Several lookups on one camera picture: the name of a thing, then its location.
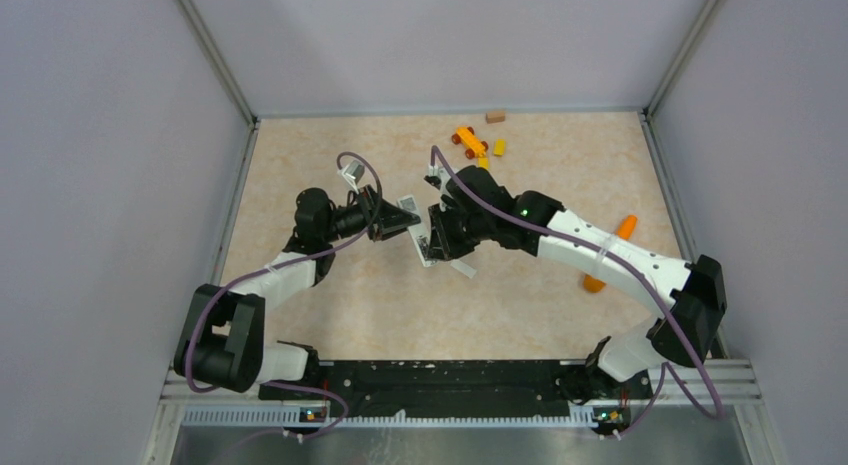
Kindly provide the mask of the white remote with buttons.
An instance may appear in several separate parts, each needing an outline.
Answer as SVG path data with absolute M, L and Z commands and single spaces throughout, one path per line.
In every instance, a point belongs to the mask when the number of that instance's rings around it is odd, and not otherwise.
M 429 227 L 424 223 L 423 214 L 413 195 L 402 196 L 397 199 L 397 205 L 404 211 L 414 214 L 419 222 L 407 228 L 415 251 L 423 267 L 430 268 L 438 264 L 437 260 L 427 256 L 429 249 Z

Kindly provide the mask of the small white battery door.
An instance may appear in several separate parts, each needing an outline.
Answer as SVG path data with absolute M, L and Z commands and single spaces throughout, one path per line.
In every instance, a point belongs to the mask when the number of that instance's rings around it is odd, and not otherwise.
M 477 273 L 477 270 L 474 267 L 461 260 L 452 260 L 450 262 L 450 266 L 469 279 L 473 279 Z

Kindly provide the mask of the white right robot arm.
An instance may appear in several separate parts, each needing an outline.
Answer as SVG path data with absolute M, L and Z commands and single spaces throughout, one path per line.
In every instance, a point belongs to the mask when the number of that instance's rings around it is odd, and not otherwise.
M 428 209 L 429 258 L 451 261 L 484 241 L 572 266 L 637 300 L 650 318 L 602 340 L 587 359 L 586 382 L 612 397 L 637 373 L 671 362 L 702 364 L 726 312 L 721 265 L 701 255 L 694 262 L 650 252 L 596 228 L 544 194 L 512 196 L 491 174 L 468 166 L 456 175 L 429 168 L 438 189 Z

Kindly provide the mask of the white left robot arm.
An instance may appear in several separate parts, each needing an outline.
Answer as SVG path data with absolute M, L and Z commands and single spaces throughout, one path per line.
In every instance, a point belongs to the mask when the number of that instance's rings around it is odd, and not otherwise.
M 363 236 L 374 242 L 403 234 L 421 222 L 367 185 L 338 206 L 321 188 L 296 198 L 295 227 L 267 265 L 230 284 L 203 284 L 192 297 L 173 359 L 174 371 L 194 390 L 245 392 L 256 383 L 282 380 L 297 398 L 319 389 L 315 352 L 290 342 L 265 342 L 266 314 L 319 284 L 337 251 Z

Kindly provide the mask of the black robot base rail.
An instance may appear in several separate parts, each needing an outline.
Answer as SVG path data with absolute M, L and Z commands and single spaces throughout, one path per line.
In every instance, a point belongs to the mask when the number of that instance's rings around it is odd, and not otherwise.
M 653 394 L 647 372 L 619 383 L 589 373 L 581 361 L 339 360 L 310 365 L 294 390 L 262 385 L 263 401 L 320 398 L 332 413 L 352 419 L 517 419 L 566 417 L 582 405 L 616 408 Z

